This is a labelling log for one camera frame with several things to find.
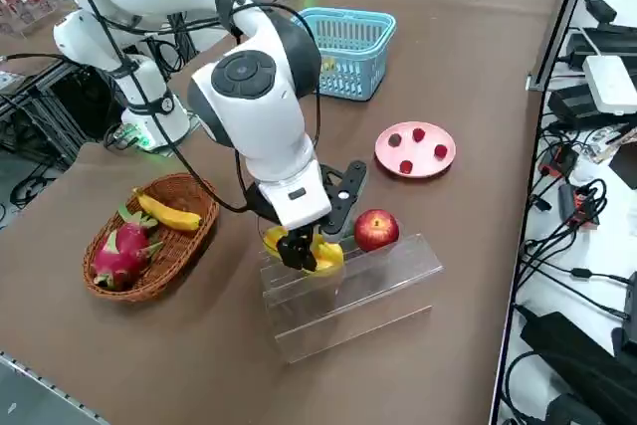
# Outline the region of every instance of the yellow fruit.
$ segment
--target yellow fruit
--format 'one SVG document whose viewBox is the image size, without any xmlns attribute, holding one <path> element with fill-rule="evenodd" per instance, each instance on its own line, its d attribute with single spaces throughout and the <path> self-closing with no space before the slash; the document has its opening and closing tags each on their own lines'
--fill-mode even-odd
<svg viewBox="0 0 637 425">
<path fill-rule="evenodd" d="M 266 251 L 276 258 L 281 259 L 279 251 L 277 251 L 277 243 L 288 232 L 281 226 L 275 226 L 266 231 L 263 238 L 263 244 Z M 317 260 L 317 268 L 315 271 L 306 271 L 313 275 L 328 275 L 339 269 L 344 263 L 342 248 L 339 244 L 328 243 L 321 234 L 314 234 L 310 251 Z"/>
<path fill-rule="evenodd" d="M 139 193 L 136 189 L 132 191 L 137 195 L 141 209 L 169 228 L 178 231 L 196 231 L 199 228 L 201 216 L 198 214 L 169 208 L 147 194 Z"/>
</svg>

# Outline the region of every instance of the round button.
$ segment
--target round button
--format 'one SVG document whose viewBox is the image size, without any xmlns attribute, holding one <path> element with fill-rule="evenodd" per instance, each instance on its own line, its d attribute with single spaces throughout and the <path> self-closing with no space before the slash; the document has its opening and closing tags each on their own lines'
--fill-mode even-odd
<svg viewBox="0 0 637 425">
<path fill-rule="evenodd" d="M 233 60 L 226 67 L 226 76 L 235 82 L 243 82 L 252 78 L 259 66 L 254 59 L 243 57 Z"/>
</svg>

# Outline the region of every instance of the yellow object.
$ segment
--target yellow object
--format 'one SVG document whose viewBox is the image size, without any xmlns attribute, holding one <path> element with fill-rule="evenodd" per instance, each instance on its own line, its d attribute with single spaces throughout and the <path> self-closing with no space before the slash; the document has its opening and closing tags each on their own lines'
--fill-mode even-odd
<svg viewBox="0 0 637 425">
<path fill-rule="evenodd" d="M 277 251 L 277 243 L 283 238 L 288 231 L 281 226 L 275 226 L 266 231 L 263 238 L 263 244 L 273 256 L 281 259 L 279 251 Z M 342 248 L 339 244 L 328 243 L 321 234 L 314 234 L 310 251 L 317 260 L 317 269 L 315 271 L 306 271 L 313 275 L 326 275 L 339 269 L 344 263 Z"/>
<path fill-rule="evenodd" d="M 198 214 L 169 208 L 147 194 L 138 192 L 136 188 L 132 191 L 137 196 L 141 209 L 160 223 L 178 231 L 196 231 L 199 229 L 201 216 Z"/>
</svg>

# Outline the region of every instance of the table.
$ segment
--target table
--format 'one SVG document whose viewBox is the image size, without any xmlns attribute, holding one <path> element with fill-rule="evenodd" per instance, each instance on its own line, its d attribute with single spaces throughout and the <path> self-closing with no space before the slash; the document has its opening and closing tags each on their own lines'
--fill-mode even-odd
<svg viewBox="0 0 637 425">
<path fill-rule="evenodd" d="M 632 3 L 629 0 L 606 1 L 618 12 L 614 24 L 637 25 L 637 21 L 631 14 L 634 0 Z M 586 11 L 583 1 L 579 0 L 575 6 L 570 26 L 597 27 L 597 25 L 598 22 Z M 570 33 L 562 42 L 560 55 L 565 54 L 568 35 Z M 546 104 L 551 95 L 550 92 L 553 90 L 585 83 L 585 79 L 577 77 L 581 77 L 581 72 L 571 71 L 565 64 L 556 64 L 544 103 Z M 544 106 L 543 111 L 548 111 L 547 106 Z M 553 118 L 545 118 L 541 124 L 547 125 L 552 120 Z M 586 134 L 587 132 L 582 134 L 580 139 L 584 139 Z M 542 150 L 545 143 L 538 138 L 536 140 L 538 141 L 537 150 Z M 634 224 L 631 224 L 629 212 L 634 209 L 637 196 L 609 168 L 609 162 L 610 160 L 607 160 L 598 166 L 591 165 L 589 169 L 589 173 L 593 177 L 603 179 L 608 188 L 608 206 L 599 216 L 601 223 L 599 228 L 592 232 L 580 232 L 571 248 L 565 253 L 551 258 L 550 261 L 565 269 L 587 268 L 594 273 L 614 274 L 629 278 L 635 272 L 634 262 L 631 261 L 631 258 L 634 258 L 637 253 L 637 237 L 635 237 L 635 227 Z M 535 170 L 533 182 L 538 178 L 539 174 Z M 537 190 L 542 189 L 548 183 L 549 179 L 545 179 L 539 184 Z M 559 184 L 561 182 L 542 196 L 553 205 L 551 211 L 542 213 L 533 208 L 529 212 L 525 227 L 526 234 L 523 239 L 544 237 L 560 224 L 561 219 L 556 207 Z M 603 278 L 594 278 L 587 282 L 576 281 L 568 274 L 549 267 L 542 267 L 542 270 L 605 306 L 620 311 L 624 310 L 626 288 L 621 284 Z M 556 311 L 563 313 L 593 340 L 613 354 L 610 334 L 614 328 L 621 326 L 621 321 L 593 307 L 546 277 L 535 274 L 514 298 L 514 301 L 517 304 L 524 304 L 540 316 Z M 510 338 L 505 344 L 507 366 L 518 355 L 531 350 L 520 338 L 524 323 L 525 321 L 517 313 L 513 314 Z M 520 362 L 512 374 L 511 394 L 514 405 L 525 414 L 534 417 L 543 419 L 548 403 L 566 390 L 567 387 L 557 379 L 557 375 L 552 369 L 538 357 L 531 357 Z M 503 423 L 511 417 L 509 408 L 502 405 L 498 415 L 498 423 Z"/>
<path fill-rule="evenodd" d="M 486 422 L 539 108 L 524 78 L 551 2 L 318 0 L 396 17 L 374 98 L 324 99 L 318 156 L 340 168 L 366 160 L 361 208 L 388 209 L 424 234 L 445 267 L 431 314 L 285 366 L 260 297 L 255 218 L 225 212 L 212 246 L 162 301 L 96 301 L 79 274 L 85 246 L 131 187 L 179 165 L 86 145 L 0 235 L 0 329 L 11 330 L 2 348 L 112 424 Z M 229 45 L 175 76 L 175 91 Z M 302 104 L 312 131 L 313 99 Z M 445 175 L 409 182 L 374 164 L 376 137 L 406 119 L 454 136 L 459 154 Z M 228 150 L 201 131 L 182 148 L 240 202 Z"/>
</svg>

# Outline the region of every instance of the wicker basket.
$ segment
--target wicker basket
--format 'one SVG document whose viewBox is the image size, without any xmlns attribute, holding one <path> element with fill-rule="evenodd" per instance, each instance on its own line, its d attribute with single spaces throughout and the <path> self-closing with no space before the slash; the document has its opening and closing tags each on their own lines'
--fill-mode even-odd
<svg viewBox="0 0 637 425">
<path fill-rule="evenodd" d="M 84 255 L 84 282 L 91 292 L 101 298 L 141 302 L 159 295 L 185 266 L 196 259 L 196 254 L 205 246 L 219 214 L 219 205 L 187 173 L 163 176 L 140 189 L 166 206 L 199 214 L 201 224 L 197 231 L 184 232 L 172 230 L 159 223 L 151 237 L 153 241 L 163 241 L 162 248 L 152 257 L 149 267 L 131 289 L 113 292 L 93 284 L 95 272 L 92 267 L 95 254 L 105 236 L 123 225 L 119 215 L 113 215 L 93 238 Z M 134 195 L 128 199 L 126 207 L 130 213 L 141 210 Z"/>
</svg>

